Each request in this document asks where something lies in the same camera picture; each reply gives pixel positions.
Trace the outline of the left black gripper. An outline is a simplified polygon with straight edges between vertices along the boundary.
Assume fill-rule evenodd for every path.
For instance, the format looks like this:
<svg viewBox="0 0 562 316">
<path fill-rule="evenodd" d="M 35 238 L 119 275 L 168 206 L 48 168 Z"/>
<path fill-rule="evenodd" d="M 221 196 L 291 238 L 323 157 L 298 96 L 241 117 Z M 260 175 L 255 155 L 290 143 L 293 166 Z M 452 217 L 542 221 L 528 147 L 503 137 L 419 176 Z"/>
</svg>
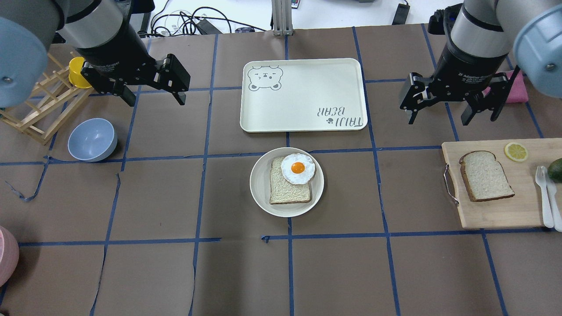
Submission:
<svg viewBox="0 0 562 316">
<path fill-rule="evenodd" d="M 149 85 L 171 93 L 181 106 L 189 90 L 191 76 L 174 54 L 156 61 L 148 53 L 134 28 L 123 23 L 108 42 L 91 48 L 78 48 L 86 59 L 81 74 L 101 94 L 120 97 L 130 107 L 136 96 L 125 82 Z"/>
</svg>

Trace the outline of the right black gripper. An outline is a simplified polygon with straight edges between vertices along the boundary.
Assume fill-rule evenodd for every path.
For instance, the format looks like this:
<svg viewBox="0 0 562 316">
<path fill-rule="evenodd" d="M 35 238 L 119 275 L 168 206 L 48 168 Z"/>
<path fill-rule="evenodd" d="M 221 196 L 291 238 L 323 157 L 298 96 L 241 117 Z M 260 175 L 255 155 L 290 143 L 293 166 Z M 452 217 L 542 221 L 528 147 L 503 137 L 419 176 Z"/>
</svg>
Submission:
<svg viewBox="0 0 562 316">
<path fill-rule="evenodd" d="M 447 43 L 434 74 L 426 78 L 411 72 L 400 90 L 400 108 L 410 112 L 409 125 L 415 122 L 421 110 L 439 101 L 465 99 L 468 105 L 461 115 L 464 126 L 484 110 L 492 111 L 490 121 L 496 121 L 520 72 L 520 67 L 516 66 L 511 76 L 505 72 L 496 74 L 504 58 L 505 54 L 498 57 L 472 56 L 455 44 Z M 482 90 L 486 87 L 490 90 L 485 95 Z"/>
</svg>

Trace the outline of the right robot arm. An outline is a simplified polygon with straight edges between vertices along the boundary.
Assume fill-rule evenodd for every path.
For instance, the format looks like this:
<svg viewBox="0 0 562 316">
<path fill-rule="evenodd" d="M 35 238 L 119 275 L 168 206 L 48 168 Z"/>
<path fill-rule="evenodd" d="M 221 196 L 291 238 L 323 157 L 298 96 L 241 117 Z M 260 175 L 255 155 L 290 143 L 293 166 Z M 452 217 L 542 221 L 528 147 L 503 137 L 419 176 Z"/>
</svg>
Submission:
<svg viewBox="0 0 562 316">
<path fill-rule="evenodd" d="M 428 32 L 446 44 L 434 73 L 412 72 L 400 108 L 415 122 L 440 102 L 467 103 L 461 122 L 489 110 L 496 121 L 519 72 L 542 94 L 562 93 L 562 4 L 559 0 L 464 0 L 437 10 Z"/>
</svg>

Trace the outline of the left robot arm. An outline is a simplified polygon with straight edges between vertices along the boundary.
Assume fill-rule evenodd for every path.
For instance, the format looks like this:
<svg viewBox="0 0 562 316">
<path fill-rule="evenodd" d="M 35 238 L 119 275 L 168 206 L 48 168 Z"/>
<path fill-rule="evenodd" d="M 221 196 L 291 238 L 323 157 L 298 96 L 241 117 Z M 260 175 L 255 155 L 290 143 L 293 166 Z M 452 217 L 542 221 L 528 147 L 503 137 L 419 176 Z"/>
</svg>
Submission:
<svg viewBox="0 0 562 316">
<path fill-rule="evenodd" d="M 84 58 L 79 72 L 98 93 L 135 105 L 130 85 L 147 85 L 185 103 L 190 74 L 174 54 L 149 55 L 130 25 L 133 14 L 151 12 L 152 0 L 3 0 L 0 3 L 2 108 L 22 104 L 46 70 L 59 34 Z"/>
</svg>

